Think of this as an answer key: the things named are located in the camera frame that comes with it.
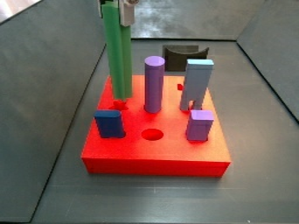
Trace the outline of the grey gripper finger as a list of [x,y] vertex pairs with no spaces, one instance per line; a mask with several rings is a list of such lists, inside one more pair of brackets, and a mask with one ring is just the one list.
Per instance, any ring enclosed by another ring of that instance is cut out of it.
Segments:
[[130,26],[135,22],[135,7],[139,0],[119,0],[121,24]]

